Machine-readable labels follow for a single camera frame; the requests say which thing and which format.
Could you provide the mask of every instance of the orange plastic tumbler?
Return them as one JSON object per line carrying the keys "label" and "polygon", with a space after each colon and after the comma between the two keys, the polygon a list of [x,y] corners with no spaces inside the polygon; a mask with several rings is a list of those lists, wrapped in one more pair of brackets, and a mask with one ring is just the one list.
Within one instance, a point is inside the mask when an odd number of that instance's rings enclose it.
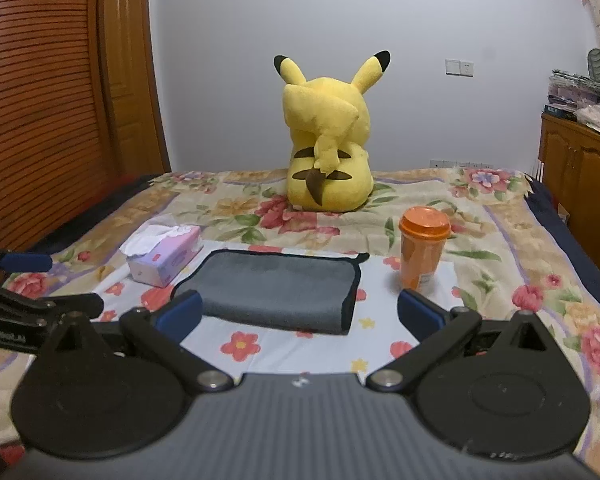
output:
{"label": "orange plastic tumbler", "polygon": [[431,279],[451,234],[449,218],[432,207],[407,209],[400,219],[402,259],[400,279],[404,288],[418,289]]}

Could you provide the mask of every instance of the white tissue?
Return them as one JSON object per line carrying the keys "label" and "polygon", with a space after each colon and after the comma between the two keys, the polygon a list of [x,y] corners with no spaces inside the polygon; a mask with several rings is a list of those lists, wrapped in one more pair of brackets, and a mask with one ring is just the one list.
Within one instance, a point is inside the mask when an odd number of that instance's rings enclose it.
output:
{"label": "white tissue", "polygon": [[147,254],[166,237],[180,236],[191,231],[189,225],[178,225],[172,214],[149,218],[120,246],[126,256]]}

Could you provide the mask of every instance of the gray towel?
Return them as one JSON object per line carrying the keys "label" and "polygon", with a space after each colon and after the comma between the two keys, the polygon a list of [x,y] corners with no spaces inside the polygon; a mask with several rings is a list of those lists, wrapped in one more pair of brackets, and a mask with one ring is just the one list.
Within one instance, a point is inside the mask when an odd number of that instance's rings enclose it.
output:
{"label": "gray towel", "polygon": [[204,314],[286,330],[346,334],[360,282],[357,258],[214,251],[172,298],[186,290],[202,296]]}

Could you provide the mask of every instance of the tissue pack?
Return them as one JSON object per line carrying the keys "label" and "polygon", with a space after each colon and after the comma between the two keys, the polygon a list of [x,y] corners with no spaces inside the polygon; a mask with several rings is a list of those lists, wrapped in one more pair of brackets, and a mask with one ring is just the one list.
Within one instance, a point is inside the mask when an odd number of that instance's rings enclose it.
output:
{"label": "tissue pack", "polygon": [[126,262],[136,282],[153,286],[167,286],[202,248],[200,227],[177,236],[167,236],[147,254],[128,256]]}

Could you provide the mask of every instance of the black ear tip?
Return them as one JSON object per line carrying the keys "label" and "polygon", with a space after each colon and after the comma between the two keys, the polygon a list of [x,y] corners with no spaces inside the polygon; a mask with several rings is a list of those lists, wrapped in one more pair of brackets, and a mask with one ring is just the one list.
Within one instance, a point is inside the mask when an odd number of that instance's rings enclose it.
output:
{"label": "black ear tip", "polygon": [[278,74],[280,74],[280,65],[282,65],[282,62],[286,59],[286,56],[276,56],[275,58],[273,58],[273,66],[276,67],[276,71],[278,72]]}
{"label": "black ear tip", "polygon": [[378,52],[374,57],[378,58],[380,66],[382,67],[382,72],[384,72],[391,61],[391,54],[389,54],[389,51],[383,50],[382,52]]}

